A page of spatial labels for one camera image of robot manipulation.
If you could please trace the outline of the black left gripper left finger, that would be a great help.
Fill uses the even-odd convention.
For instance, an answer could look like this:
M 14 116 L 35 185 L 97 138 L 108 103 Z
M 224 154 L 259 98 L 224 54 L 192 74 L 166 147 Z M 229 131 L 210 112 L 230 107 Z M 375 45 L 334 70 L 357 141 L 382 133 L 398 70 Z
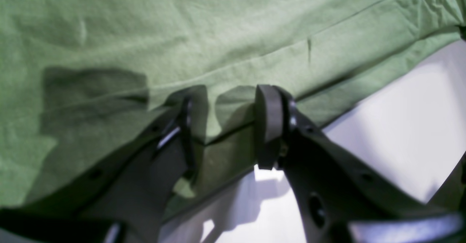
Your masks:
M 42 243 L 156 243 L 177 181 L 198 173 L 208 93 L 172 93 L 170 108 L 133 141 L 55 193 L 1 209 L 1 229 Z

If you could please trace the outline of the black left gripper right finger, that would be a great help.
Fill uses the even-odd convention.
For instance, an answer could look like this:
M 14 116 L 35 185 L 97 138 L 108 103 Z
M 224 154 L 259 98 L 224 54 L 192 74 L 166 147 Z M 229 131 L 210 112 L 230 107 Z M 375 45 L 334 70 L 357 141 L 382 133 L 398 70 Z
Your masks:
M 255 90 L 260 169 L 282 170 L 308 243 L 464 243 L 465 212 L 428 206 L 330 140 L 281 87 Z

